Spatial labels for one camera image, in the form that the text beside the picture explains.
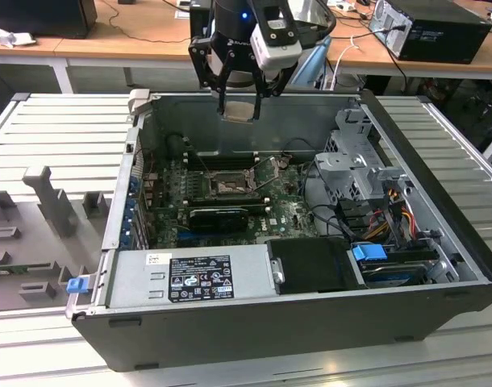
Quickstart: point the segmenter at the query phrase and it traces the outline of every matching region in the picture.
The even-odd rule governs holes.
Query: black plastic cover
[[[273,239],[267,244],[269,258],[279,260],[284,273],[279,294],[359,289],[343,239]]]

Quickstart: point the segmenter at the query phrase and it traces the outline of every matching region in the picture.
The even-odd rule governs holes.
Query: paper
[[[34,43],[36,43],[36,40],[33,39],[31,34],[26,32],[14,34],[0,28],[0,44],[2,46],[13,48],[14,46],[25,46]]]

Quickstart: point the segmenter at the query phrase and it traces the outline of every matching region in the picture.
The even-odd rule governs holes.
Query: white sticker
[[[231,286],[220,286],[217,288],[218,293],[231,292]]]
[[[173,254],[170,252],[159,252],[157,254],[147,254],[146,264],[169,264]]]

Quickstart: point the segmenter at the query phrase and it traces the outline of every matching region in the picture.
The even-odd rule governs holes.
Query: blue latch
[[[135,176],[130,176],[130,192],[134,194],[136,193],[138,188],[139,188],[139,179],[137,179]]]
[[[359,244],[352,249],[356,260],[387,260],[388,256],[381,244]]]
[[[71,278],[67,283],[67,293],[88,293],[88,280],[84,277]]]

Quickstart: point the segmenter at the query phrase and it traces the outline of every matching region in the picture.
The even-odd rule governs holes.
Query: desk
[[[489,3],[457,0],[485,14]],[[0,64],[49,65],[54,69],[62,93],[73,93],[69,80],[69,66],[122,67],[127,83],[131,84],[129,68],[192,69],[187,48],[189,40],[181,43],[149,43],[126,37],[109,25],[113,19],[128,35],[149,40],[183,40],[190,36],[189,21],[175,19],[175,10],[161,0],[140,0],[135,5],[117,4],[117,0],[95,0],[98,10],[96,26],[85,40],[39,38],[38,44],[25,48],[0,46]],[[367,7],[358,6],[369,11]],[[353,20],[338,20],[332,36],[350,36],[366,33],[366,28]],[[356,40],[361,50],[351,49],[343,56],[341,73],[398,76],[387,51],[374,36]],[[333,40],[328,59],[335,64],[339,54],[349,45],[349,40]],[[472,64],[441,64],[426,62],[399,62],[408,77],[448,77],[492,79],[492,33],[488,35]]]

